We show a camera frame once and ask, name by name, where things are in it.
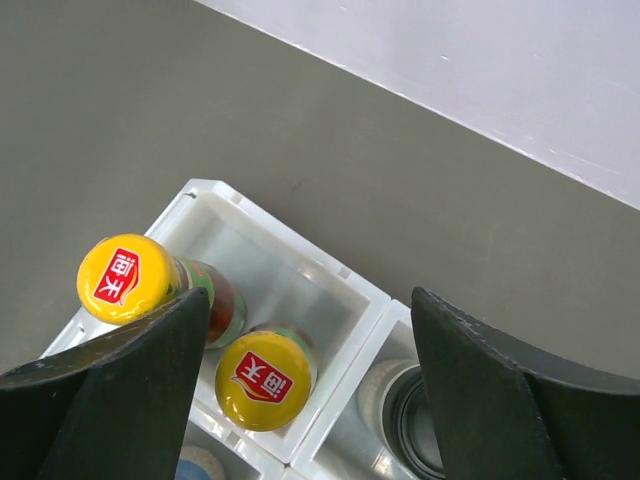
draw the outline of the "cylindrical container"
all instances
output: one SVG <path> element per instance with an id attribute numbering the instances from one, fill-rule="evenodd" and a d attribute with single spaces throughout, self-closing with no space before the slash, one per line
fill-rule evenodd
<path id="1" fill-rule="evenodd" d="M 180 450 L 175 480 L 225 480 L 224 468 L 216 457 L 200 447 Z"/>
<path id="2" fill-rule="evenodd" d="M 415 360 L 386 360 L 371 368 L 358 388 L 358 409 L 369 430 L 418 478 L 445 478 Z"/>
<path id="3" fill-rule="evenodd" d="M 78 296 L 94 317 L 124 325 L 196 287 L 209 293 L 207 347 L 231 343 L 244 326 L 242 296 L 215 268 L 172 257 L 142 235 L 125 234 L 98 243 L 78 269 Z"/>
<path id="4" fill-rule="evenodd" d="M 304 333 L 264 325 L 233 342 L 216 370 L 216 396 L 223 413 L 255 432 L 284 427 L 300 413 L 318 369 Z"/>

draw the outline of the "red logo on lid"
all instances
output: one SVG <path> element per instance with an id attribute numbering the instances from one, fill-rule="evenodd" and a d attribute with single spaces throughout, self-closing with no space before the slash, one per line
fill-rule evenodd
<path id="1" fill-rule="evenodd" d="M 127 295 L 138 285 L 140 257 L 118 248 L 107 266 L 93 296 L 107 303 L 124 305 Z"/>
<path id="2" fill-rule="evenodd" d="M 293 380 L 249 351 L 236 367 L 231 380 L 240 384 L 251 400 L 280 403 L 293 385 Z"/>

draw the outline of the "sauce jar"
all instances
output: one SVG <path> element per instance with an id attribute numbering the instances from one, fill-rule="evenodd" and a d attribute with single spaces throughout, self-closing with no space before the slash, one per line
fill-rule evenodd
<path id="1" fill-rule="evenodd" d="M 137 320 L 181 293 L 203 287 L 211 305 L 207 348 L 231 343 L 246 317 L 242 296 L 215 268 L 174 258 L 142 235 L 117 235 L 98 243 L 82 261 L 76 286 L 89 313 L 113 325 Z"/>
<path id="2" fill-rule="evenodd" d="M 216 370 L 216 397 L 236 425 L 266 432 L 290 423 L 306 404 L 318 369 L 306 335 L 283 325 L 252 329 L 233 342 Z"/>
<path id="3" fill-rule="evenodd" d="M 420 365 L 378 363 L 358 387 L 358 410 L 367 428 L 421 480 L 445 477 Z"/>

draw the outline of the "yellow lid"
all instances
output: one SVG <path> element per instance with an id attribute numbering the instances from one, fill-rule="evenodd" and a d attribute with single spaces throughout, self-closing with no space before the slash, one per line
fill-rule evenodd
<path id="1" fill-rule="evenodd" d="M 216 371 L 216 396 L 224 414 L 256 432 L 284 427 L 307 402 L 315 366 L 294 339 L 273 331 L 240 337 Z"/>
<path id="2" fill-rule="evenodd" d="M 164 248 L 142 235 L 125 234 L 103 240 L 87 254 L 76 286 L 89 313 L 124 325 L 175 296 L 179 281 Z"/>

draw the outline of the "jar with yellow lid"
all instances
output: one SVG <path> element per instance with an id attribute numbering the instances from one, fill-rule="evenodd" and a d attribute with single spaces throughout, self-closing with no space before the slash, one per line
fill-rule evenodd
<path id="1" fill-rule="evenodd" d="M 89 313 L 113 325 L 137 320 L 181 293 L 203 287 L 211 304 L 207 347 L 228 345 L 244 327 L 244 300 L 218 270 L 174 258 L 142 235 L 117 235 L 98 243 L 82 261 L 76 286 Z"/>
<path id="2" fill-rule="evenodd" d="M 236 425 L 277 430 L 300 413 L 317 374 L 313 346 L 303 332 L 262 325 L 233 342 L 220 359 L 216 397 Z"/>

